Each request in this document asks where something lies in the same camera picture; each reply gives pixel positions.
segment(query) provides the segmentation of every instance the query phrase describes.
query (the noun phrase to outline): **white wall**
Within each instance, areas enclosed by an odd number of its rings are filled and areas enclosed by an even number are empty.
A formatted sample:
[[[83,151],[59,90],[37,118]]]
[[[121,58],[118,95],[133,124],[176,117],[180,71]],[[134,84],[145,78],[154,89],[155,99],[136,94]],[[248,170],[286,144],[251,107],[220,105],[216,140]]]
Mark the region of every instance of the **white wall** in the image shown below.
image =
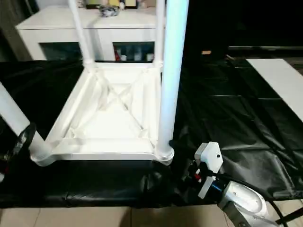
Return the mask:
[[[40,10],[52,5],[67,5],[67,0],[36,0]]]

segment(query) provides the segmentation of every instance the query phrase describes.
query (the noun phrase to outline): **tile floor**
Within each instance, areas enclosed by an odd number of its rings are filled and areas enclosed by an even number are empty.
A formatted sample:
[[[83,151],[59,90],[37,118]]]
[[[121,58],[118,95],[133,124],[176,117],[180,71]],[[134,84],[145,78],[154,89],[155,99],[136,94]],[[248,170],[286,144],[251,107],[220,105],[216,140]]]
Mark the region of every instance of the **tile floor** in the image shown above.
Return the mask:
[[[284,215],[303,206],[302,201],[276,202]],[[277,216],[269,208],[273,219]],[[288,223],[303,227],[303,218]],[[0,227],[233,227],[227,216],[215,205],[169,207],[161,209],[44,208],[5,209]]]

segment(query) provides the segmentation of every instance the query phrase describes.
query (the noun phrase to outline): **white cabinet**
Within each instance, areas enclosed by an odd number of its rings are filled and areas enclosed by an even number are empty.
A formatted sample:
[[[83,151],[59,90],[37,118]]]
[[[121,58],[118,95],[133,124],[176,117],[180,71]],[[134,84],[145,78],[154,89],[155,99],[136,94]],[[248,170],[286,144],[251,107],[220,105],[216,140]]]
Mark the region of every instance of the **white cabinet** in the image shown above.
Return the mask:
[[[95,60],[146,61],[156,39],[155,8],[129,9],[116,17],[100,17],[97,10],[79,9]],[[81,57],[70,9],[47,7],[16,26],[33,60]]]

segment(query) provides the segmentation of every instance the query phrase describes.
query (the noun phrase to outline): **white plastic leg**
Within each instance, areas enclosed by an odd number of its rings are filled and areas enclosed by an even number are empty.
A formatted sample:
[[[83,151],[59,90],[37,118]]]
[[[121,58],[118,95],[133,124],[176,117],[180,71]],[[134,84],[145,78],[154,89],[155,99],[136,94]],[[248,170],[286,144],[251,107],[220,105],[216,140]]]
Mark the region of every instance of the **white plastic leg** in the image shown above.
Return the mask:
[[[70,6],[70,9],[72,12],[72,16],[73,16],[73,20],[74,20],[74,23],[76,26],[76,30],[77,30],[77,34],[78,34],[78,38],[79,38],[79,45],[80,45],[80,49],[81,49],[82,56],[83,56],[84,67],[87,69],[92,69],[95,61],[94,61],[94,58],[92,57],[92,54],[89,51],[89,46],[88,46],[86,37],[84,35],[84,30],[82,28],[76,1],[68,0],[68,3],[69,3],[69,6]]]
[[[156,147],[160,159],[171,159],[174,150],[169,146],[173,137],[183,46],[189,0],[168,0],[162,75],[159,137]]]
[[[164,45],[164,18],[165,18],[165,0],[157,0],[156,6],[157,25],[154,64],[156,68],[163,67],[163,45]]]
[[[30,123],[1,83],[0,115],[17,136],[19,136]],[[50,158],[51,147],[41,138],[38,132],[35,133],[29,149],[32,160],[39,165],[49,165],[54,161]]]

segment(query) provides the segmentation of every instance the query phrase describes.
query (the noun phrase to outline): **black tablecloth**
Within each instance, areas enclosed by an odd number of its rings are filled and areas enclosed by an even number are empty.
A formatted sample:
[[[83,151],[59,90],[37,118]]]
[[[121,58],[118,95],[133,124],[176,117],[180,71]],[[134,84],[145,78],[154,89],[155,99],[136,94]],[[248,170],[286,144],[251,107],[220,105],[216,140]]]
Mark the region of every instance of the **black tablecloth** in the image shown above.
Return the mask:
[[[0,81],[46,138],[83,69],[81,62],[0,63]],[[0,122],[1,153],[16,136]],[[160,207],[184,199],[176,179],[202,142],[218,142],[221,171],[272,199],[302,199],[303,123],[245,60],[183,69],[170,167],[151,161],[29,159],[0,184],[1,207]],[[193,195],[183,204],[210,203]]]

